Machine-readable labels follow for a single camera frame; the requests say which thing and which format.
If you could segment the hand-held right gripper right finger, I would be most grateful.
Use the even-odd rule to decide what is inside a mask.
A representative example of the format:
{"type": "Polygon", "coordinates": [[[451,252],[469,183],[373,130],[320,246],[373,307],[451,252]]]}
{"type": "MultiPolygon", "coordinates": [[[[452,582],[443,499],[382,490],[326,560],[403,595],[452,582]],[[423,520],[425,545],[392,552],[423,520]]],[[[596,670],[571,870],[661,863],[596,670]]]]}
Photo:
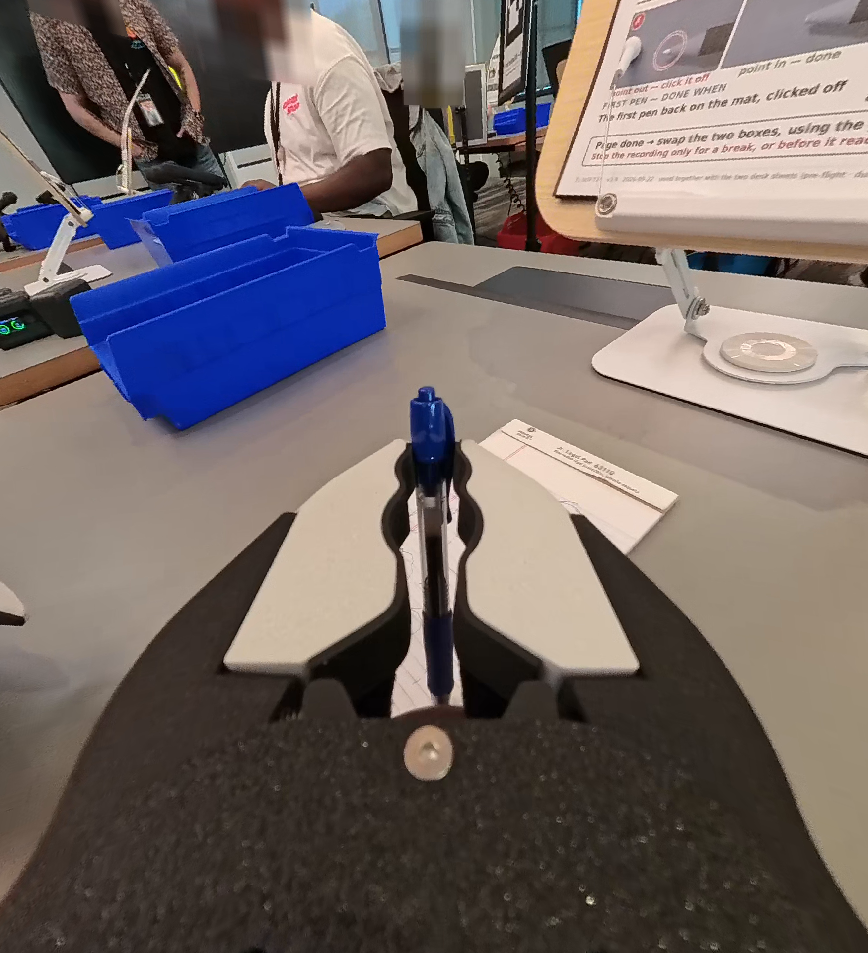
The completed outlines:
{"type": "Polygon", "coordinates": [[[453,629],[464,715],[498,719],[526,683],[547,686],[558,703],[574,681],[639,676],[583,544],[592,524],[474,440],[458,443],[454,477],[463,553],[453,629]]]}

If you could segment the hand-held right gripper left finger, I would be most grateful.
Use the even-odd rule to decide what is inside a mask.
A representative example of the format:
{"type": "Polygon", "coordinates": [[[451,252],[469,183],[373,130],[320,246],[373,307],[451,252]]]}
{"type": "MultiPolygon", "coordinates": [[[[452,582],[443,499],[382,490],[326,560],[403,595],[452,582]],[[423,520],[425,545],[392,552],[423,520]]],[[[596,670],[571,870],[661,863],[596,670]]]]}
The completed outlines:
{"type": "Polygon", "coordinates": [[[390,717],[411,642],[401,547],[413,491],[408,444],[395,439],[290,514],[224,655],[226,672],[337,681],[360,716],[390,717]]]}

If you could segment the white lined notepad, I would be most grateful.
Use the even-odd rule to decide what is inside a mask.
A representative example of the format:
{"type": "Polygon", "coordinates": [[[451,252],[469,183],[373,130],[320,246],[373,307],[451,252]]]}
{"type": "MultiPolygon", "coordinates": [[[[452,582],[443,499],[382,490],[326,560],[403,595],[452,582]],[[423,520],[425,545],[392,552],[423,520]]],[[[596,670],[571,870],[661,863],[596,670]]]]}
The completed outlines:
{"type": "MultiPolygon", "coordinates": [[[[623,554],[630,554],[678,501],[672,491],[518,419],[480,444],[542,485],[571,515],[585,517],[623,554]]],[[[423,586],[418,579],[420,545],[413,496],[408,499],[407,513],[408,535],[401,553],[411,610],[411,640],[395,676],[393,717],[433,703],[422,631],[423,586]]]]}

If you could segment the blue pen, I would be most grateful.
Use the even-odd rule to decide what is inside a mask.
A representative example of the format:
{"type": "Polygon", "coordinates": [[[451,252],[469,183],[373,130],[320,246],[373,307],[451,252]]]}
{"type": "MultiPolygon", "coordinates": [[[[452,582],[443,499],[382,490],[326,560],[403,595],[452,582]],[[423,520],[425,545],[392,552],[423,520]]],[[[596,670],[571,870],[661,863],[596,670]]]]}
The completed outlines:
{"type": "Polygon", "coordinates": [[[448,527],[456,440],[452,412],[434,388],[420,388],[411,400],[409,430],[428,692],[435,704],[448,705],[455,681],[448,527]]]}

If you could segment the blue plastic bin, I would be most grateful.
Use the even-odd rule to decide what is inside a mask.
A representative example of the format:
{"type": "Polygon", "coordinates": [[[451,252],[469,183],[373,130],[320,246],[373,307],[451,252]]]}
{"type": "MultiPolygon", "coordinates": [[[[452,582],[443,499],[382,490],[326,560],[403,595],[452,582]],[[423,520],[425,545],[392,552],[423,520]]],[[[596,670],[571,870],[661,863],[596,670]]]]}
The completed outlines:
{"type": "Polygon", "coordinates": [[[381,332],[378,235],[289,227],[76,294],[102,371],[188,429],[381,332]]]}
{"type": "Polygon", "coordinates": [[[267,190],[246,186],[147,211],[134,227],[159,267],[269,235],[283,236],[288,227],[314,224],[297,184],[267,190]]]}
{"type": "Polygon", "coordinates": [[[13,244],[36,252],[50,247],[66,215],[59,204],[37,204],[2,215],[0,220],[13,244]]]}
{"type": "Polygon", "coordinates": [[[174,195],[172,189],[162,189],[104,201],[87,227],[112,251],[139,244],[134,222],[142,221],[147,211],[168,207],[174,195]]]}
{"type": "MultiPolygon", "coordinates": [[[[540,102],[536,106],[535,125],[537,130],[546,128],[549,124],[549,118],[552,108],[552,102],[540,102]]],[[[525,104],[515,108],[494,113],[492,120],[492,129],[499,137],[516,136],[525,134],[527,123],[525,104]]]]}

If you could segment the white document stand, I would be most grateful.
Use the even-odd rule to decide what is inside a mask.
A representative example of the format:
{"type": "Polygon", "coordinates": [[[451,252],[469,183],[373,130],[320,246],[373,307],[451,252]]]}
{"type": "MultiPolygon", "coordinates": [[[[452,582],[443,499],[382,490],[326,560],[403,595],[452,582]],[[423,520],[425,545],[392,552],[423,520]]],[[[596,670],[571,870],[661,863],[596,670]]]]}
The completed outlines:
{"type": "MultiPolygon", "coordinates": [[[[551,119],[562,85],[563,78],[551,119]]],[[[770,314],[764,305],[711,304],[694,282],[688,253],[868,263],[801,252],[714,251],[682,242],[628,243],[568,234],[544,210],[548,130],[537,179],[547,223],[578,240],[654,248],[674,297],[673,305],[598,351],[593,370],[619,383],[868,458],[868,329],[794,317],[787,304],[775,304],[770,314]]]]}
{"type": "Polygon", "coordinates": [[[62,272],[64,258],[67,256],[75,233],[79,228],[88,226],[94,211],[88,207],[66,184],[52,173],[43,171],[20,147],[0,129],[0,143],[11,155],[18,158],[26,168],[38,175],[49,187],[52,197],[65,209],[54,240],[44,256],[37,279],[24,287],[30,297],[57,288],[68,280],[83,280],[88,284],[110,278],[113,272],[99,264],[92,264],[70,272],[62,272]]]}

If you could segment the dark grey desk mat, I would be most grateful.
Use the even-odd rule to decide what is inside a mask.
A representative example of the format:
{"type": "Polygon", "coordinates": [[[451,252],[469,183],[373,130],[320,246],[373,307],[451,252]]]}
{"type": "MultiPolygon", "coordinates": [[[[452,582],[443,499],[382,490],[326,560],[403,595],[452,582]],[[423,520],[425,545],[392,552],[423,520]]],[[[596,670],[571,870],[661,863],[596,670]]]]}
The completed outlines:
{"type": "Polygon", "coordinates": [[[400,280],[623,331],[674,304],[666,287],[529,267],[508,269],[477,285],[416,274],[402,275],[400,280]]]}

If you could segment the black battery charger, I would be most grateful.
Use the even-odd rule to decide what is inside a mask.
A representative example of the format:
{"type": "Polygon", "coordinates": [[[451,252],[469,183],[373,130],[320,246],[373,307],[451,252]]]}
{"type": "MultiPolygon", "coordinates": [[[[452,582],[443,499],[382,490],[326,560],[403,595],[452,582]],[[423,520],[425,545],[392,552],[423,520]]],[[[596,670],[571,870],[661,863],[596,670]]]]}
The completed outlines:
{"type": "Polygon", "coordinates": [[[72,276],[34,295],[0,289],[0,350],[11,351],[49,337],[81,337],[71,300],[90,289],[88,282],[72,276]]]}

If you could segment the red plastic bin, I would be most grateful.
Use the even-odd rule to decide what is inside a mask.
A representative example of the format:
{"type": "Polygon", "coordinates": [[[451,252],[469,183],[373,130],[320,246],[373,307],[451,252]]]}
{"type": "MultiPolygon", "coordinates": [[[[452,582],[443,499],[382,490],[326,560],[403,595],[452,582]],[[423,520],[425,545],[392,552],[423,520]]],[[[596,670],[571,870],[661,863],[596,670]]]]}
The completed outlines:
{"type": "MultiPolygon", "coordinates": [[[[546,221],[538,215],[535,221],[535,237],[539,242],[537,251],[552,254],[556,233],[549,229],[546,221]]],[[[502,223],[496,235],[496,245],[508,250],[527,250],[527,220],[524,212],[509,215],[502,223]]]]}

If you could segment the printed instruction sheet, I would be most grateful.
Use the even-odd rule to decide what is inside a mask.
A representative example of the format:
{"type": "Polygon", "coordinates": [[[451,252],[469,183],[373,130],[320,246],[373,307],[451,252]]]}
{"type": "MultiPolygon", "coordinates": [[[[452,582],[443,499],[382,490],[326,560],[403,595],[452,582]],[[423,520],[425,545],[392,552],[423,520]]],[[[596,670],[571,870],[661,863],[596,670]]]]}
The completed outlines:
{"type": "Polygon", "coordinates": [[[586,2],[544,161],[576,237],[868,263],[868,1],[586,2]]]}

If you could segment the black white tag board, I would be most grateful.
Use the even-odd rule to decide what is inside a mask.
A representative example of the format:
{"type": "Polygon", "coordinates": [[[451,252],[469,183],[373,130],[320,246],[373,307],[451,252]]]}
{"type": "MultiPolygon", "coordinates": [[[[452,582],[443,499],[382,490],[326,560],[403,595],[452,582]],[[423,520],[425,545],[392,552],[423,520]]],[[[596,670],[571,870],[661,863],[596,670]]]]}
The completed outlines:
{"type": "Polygon", "coordinates": [[[502,1],[497,106],[537,92],[538,1],[502,1]]]}

